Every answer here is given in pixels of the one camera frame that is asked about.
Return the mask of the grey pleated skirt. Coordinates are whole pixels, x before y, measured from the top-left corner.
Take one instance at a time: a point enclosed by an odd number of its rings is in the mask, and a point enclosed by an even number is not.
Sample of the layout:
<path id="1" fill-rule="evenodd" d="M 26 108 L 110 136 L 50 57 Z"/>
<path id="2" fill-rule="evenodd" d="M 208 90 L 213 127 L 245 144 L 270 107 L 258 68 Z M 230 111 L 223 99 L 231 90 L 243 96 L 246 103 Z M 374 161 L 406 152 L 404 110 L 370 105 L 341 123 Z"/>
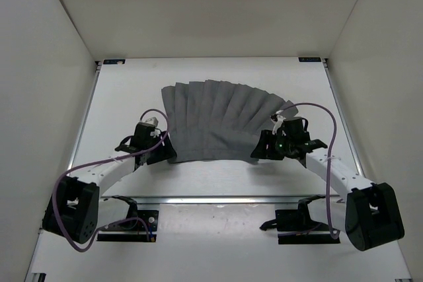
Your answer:
<path id="1" fill-rule="evenodd" d="M 227 81 L 175 83 L 161 90 L 176 157 L 171 163 L 201 160 L 254 162 L 250 154 L 276 112 L 297 115 L 293 102 L 265 90 Z"/>

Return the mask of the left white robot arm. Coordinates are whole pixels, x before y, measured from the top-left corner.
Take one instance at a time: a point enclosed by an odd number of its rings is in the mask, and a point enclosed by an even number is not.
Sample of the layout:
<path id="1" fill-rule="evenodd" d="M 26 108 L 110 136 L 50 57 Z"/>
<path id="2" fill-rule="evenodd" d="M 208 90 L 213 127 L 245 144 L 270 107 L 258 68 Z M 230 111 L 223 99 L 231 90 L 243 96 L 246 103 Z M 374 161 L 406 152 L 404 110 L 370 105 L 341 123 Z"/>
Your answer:
<path id="1" fill-rule="evenodd" d="M 73 242 L 86 243 L 97 228 L 114 221 L 124 228 L 137 223 L 138 211 L 133 199 L 122 195 L 108 199 L 101 197 L 139 167 L 176 157 L 169 136 L 158 128 L 155 117 L 138 122 L 134 134 L 125 137 L 115 148 L 119 157 L 140 151 L 141 155 L 95 164 L 81 174 L 74 173 L 60 180 L 56 203 L 63 226 Z"/>

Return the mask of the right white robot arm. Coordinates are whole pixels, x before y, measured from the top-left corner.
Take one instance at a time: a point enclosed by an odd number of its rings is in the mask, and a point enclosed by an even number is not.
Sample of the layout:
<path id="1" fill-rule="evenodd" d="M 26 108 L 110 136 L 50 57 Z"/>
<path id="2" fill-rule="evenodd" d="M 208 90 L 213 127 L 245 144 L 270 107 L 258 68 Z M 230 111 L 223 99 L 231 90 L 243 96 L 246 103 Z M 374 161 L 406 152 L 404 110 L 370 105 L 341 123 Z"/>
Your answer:
<path id="1" fill-rule="evenodd" d="M 331 201 L 328 194 L 300 199 L 296 210 L 263 223 L 261 230 L 276 228 L 285 235 L 305 234 L 326 225 L 329 230 L 344 232 L 359 251 L 404 237 L 397 198 L 390 185 L 372 182 L 331 155 L 325 143 L 310 138 L 307 119 L 273 115 L 272 120 L 274 128 L 262 131 L 251 158 L 297 160 L 321 177 L 327 190 L 335 191 L 341 201 Z"/>

